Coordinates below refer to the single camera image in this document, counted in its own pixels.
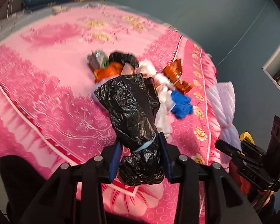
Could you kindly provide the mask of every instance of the silver bolt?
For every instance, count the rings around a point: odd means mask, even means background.
[[[188,157],[186,155],[179,155],[178,159],[181,160],[181,161],[187,161]]]
[[[212,164],[212,166],[213,166],[213,168],[215,168],[215,169],[220,169],[220,168],[221,168],[221,165],[220,165],[219,163],[217,163],[217,162],[214,162],[214,163]]]
[[[94,161],[102,161],[103,157],[101,155],[96,155],[93,159]]]
[[[62,163],[60,166],[60,168],[63,170],[68,169],[68,167],[69,167],[69,164],[67,162]]]

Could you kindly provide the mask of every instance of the gray wall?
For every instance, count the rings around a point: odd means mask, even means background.
[[[234,124],[266,149],[280,92],[261,67],[280,43],[280,11],[269,0],[109,0],[168,22],[213,56],[218,81],[232,81]],[[280,191],[276,208],[280,207]]]

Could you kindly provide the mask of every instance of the pink bedspread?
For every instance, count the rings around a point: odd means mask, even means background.
[[[108,114],[89,97],[94,75],[91,50],[119,50],[149,59],[158,71],[181,58],[182,78],[194,113],[168,116],[168,143],[196,162],[220,162],[214,147],[220,127],[205,89],[216,83],[215,67],[188,38],[160,24],[111,6],[75,8],[16,32],[0,45],[0,156],[25,158],[45,178],[67,161],[80,164],[115,140]],[[178,184],[137,188],[103,185],[107,211],[153,224],[172,224]],[[201,188],[200,220],[205,219]]]

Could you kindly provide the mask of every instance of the light blue rubber band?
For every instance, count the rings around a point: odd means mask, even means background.
[[[153,141],[155,140],[155,136],[153,137],[152,140],[145,142],[142,146],[140,146],[137,150],[135,150],[133,152],[139,152],[143,149],[148,148],[153,143]]]

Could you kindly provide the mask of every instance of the person's leg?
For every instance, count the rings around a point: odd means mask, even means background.
[[[17,223],[46,180],[27,161],[15,155],[0,157],[0,175],[9,199],[8,217]]]

